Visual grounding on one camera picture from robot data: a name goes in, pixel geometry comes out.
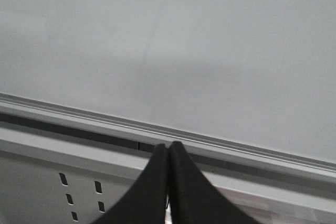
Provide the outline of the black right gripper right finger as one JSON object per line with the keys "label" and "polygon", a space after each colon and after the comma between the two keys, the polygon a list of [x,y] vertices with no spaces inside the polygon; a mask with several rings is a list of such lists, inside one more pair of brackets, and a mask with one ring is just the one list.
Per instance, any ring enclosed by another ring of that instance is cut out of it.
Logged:
{"label": "black right gripper right finger", "polygon": [[169,199],[173,223],[252,223],[191,160],[181,142],[169,148]]}

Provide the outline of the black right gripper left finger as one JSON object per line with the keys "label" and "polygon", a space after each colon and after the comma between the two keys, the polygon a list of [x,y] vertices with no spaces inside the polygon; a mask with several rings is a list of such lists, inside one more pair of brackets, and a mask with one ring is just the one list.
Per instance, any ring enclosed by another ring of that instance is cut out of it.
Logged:
{"label": "black right gripper left finger", "polygon": [[159,144],[137,180],[97,223],[165,223],[168,153]]}

